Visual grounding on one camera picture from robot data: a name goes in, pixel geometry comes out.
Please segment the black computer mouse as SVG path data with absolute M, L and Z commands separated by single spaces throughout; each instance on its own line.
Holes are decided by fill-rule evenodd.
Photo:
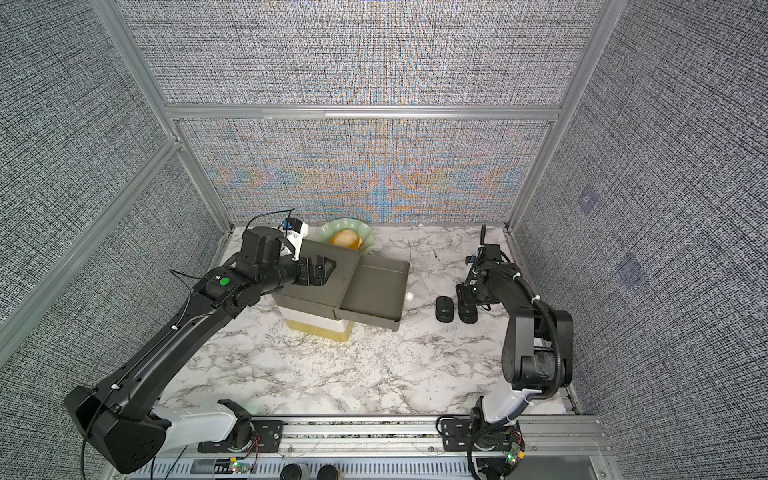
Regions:
M 474 304 L 461 303 L 457 306 L 459 319 L 465 324 L 476 324 L 478 321 L 478 309 Z
M 435 300 L 435 318 L 440 323 L 451 323 L 454 320 L 454 301 L 449 296 L 438 296 Z

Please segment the three-drawer storage cabinet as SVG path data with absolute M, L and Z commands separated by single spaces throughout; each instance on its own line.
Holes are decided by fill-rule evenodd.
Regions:
M 335 261 L 335 268 L 322 286 L 286 285 L 272 295 L 286 324 L 292 330 L 346 342 L 353 329 L 344 319 L 341 304 L 362 253 L 318 241 L 304 240 L 301 255 Z

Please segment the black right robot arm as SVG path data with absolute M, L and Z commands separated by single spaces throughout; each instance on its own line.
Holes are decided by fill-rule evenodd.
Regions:
M 573 319 L 546 303 L 498 244 L 480 242 L 468 256 L 467 277 L 456 285 L 457 311 L 466 324 L 478 310 L 500 305 L 508 316 L 502 341 L 502 379 L 478 404 L 491 424 L 510 422 L 527 406 L 554 397 L 573 376 Z

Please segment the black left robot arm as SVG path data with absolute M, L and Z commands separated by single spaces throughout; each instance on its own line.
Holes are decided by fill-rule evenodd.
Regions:
M 198 278 L 184 306 L 132 358 L 95 387 L 77 386 L 64 399 L 84 444 L 118 472 L 133 473 L 164 450 L 212 443 L 232 452 L 255 442 L 251 415 L 224 399 L 200 413 L 162 413 L 155 403 L 192 356 L 246 308 L 285 285 L 323 286 L 336 261 L 302 251 L 297 219 L 281 228 L 244 231 L 222 265 Z

